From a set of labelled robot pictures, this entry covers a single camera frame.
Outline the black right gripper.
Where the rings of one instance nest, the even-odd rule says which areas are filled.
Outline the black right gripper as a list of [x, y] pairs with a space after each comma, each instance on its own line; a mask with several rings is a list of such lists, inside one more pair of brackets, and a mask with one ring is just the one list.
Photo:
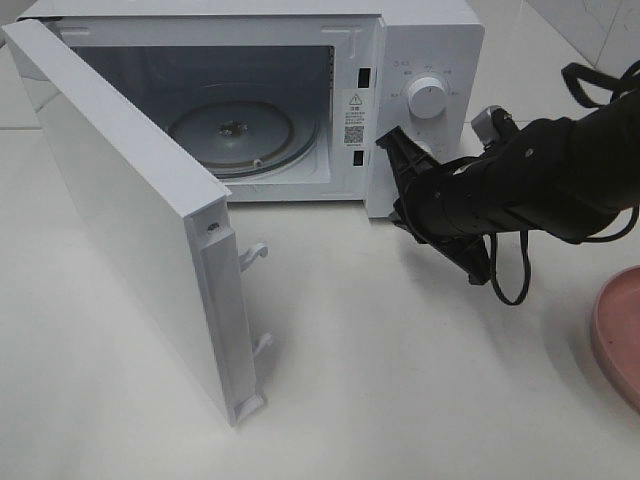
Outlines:
[[490, 280], [483, 236], [493, 232], [490, 172], [426, 172], [440, 163], [400, 126], [375, 141], [386, 152], [398, 190], [394, 209], [414, 237], [462, 269], [471, 285]]

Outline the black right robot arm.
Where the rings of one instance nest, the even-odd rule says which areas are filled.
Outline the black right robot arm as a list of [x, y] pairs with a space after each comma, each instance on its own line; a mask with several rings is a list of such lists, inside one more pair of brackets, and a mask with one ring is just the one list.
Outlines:
[[475, 120], [479, 156], [441, 163], [400, 128], [377, 140], [398, 191], [393, 223], [473, 285], [496, 276], [486, 236], [540, 230], [570, 244], [599, 243], [622, 211], [639, 209], [638, 66], [613, 77], [571, 63], [561, 75], [588, 115], [519, 128], [492, 107]]

